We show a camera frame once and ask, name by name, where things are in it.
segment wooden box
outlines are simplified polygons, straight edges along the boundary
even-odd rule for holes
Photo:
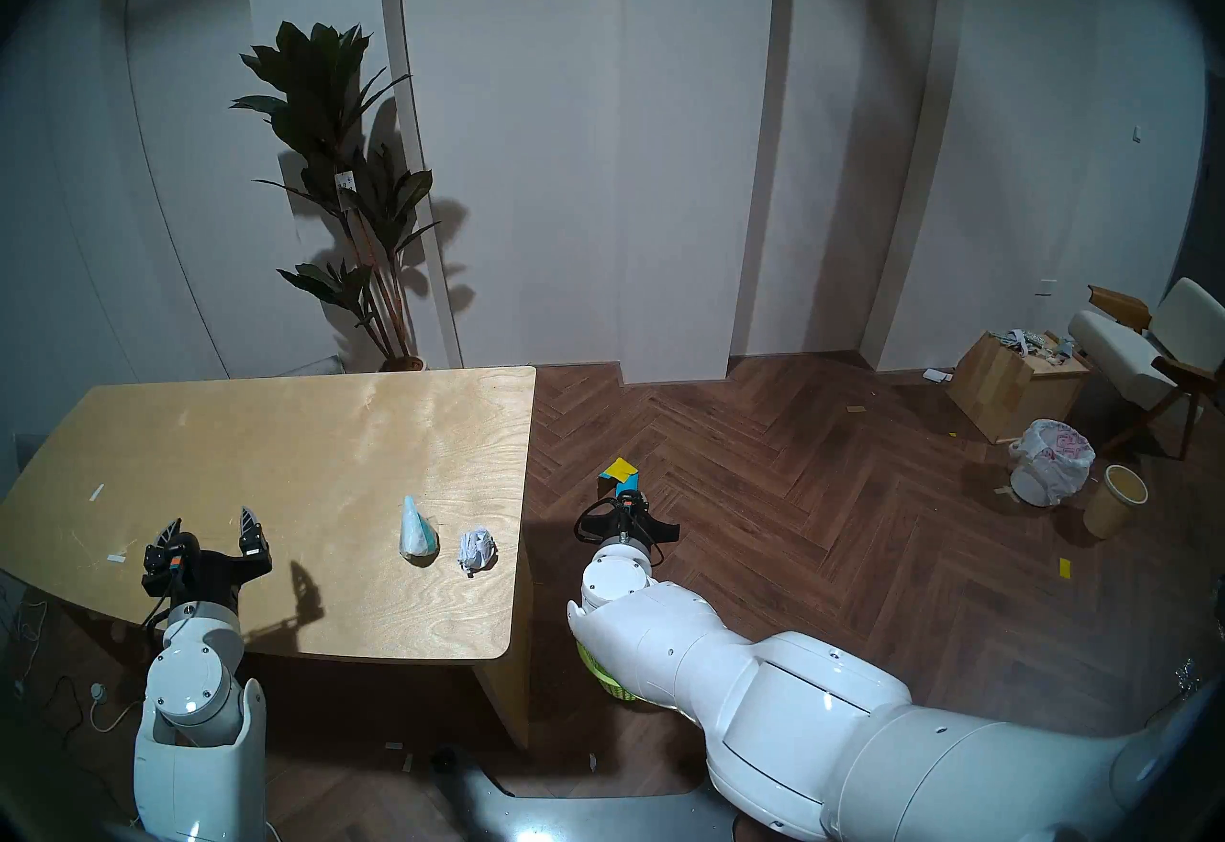
[[[1006,442],[1034,420],[1065,419],[1088,376],[1076,358],[1056,366],[984,333],[953,371],[948,396],[991,442]]]

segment plastic bag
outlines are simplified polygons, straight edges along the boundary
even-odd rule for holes
[[[1034,420],[1008,445],[1008,455],[1017,460],[1012,490],[1035,506],[1056,505],[1079,491],[1094,460],[1089,441],[1058,420]]]

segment paper scrap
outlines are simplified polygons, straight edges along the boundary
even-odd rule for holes
[[[608,469],[600,473],[600,476],[606,477],[609,479],[616,479],[619,483],[624,483],[636,472],[638,472],[638,467],[631,466],[619,456],[616,457],[616,462],[614,462]]]

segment white cushioned chair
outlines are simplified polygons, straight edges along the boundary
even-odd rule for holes
[[[1178,453],[1186,458],[1199,397],[1212,398],[1225,374],[1225,308],[1189,278],[1180,278],[1152,314],[1138,298],[1094,284],[1089,303],[1114,320],[1079,311],[1068,333],[1118,392],[1145,411],[1101,451],[1131,439],[1177,403],[1180,413],[1186,409]]]

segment arch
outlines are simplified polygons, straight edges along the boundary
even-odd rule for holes
[[[614,359],[619,0],[394,4],[466,363]]]
[[[883,343],[926,202],[959,18],[959,0],[774,0],[734,354],[873,359],[872,325]],[[823,66],[826,83],[796,65]],[[858,86],[838,83],[856,72]]]
[[[251,181],[273,174],[283,147],[229,109],[267,92],[239,59],[250,0],[126,0],[124,33],[148,173],[227,373],[270,376],[328,355],[317,303],[277,273],[303,261],[289,206]]]

